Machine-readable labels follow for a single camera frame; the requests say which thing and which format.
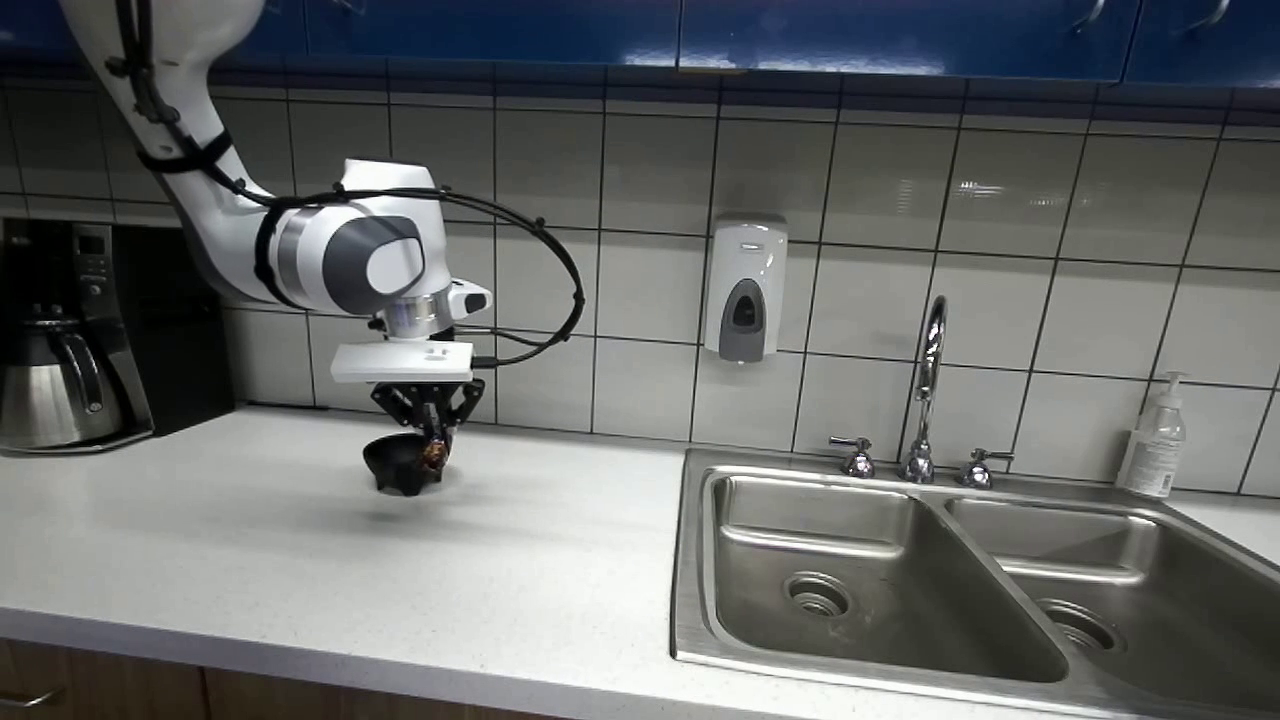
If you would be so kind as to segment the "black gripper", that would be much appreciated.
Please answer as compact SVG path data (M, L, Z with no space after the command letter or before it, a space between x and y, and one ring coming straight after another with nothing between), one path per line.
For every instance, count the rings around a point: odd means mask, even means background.
M400 428L421 433L421 474L442 480L452 454L452 433L485 401L485 378L464 384L375 384L371 404Z

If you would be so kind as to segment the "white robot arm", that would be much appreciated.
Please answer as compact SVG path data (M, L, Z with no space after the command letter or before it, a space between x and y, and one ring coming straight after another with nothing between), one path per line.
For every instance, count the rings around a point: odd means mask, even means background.
M338 349L333 378L363 384L400 424L363 449L380 492L442 485L452 428L485 394L478 351L452 328L492 291L449 266L434 171L350 159L311 196L273 193L247 171L210 76L255 26L266 0L62 0L62 13L234 294L380 322L375 338Z

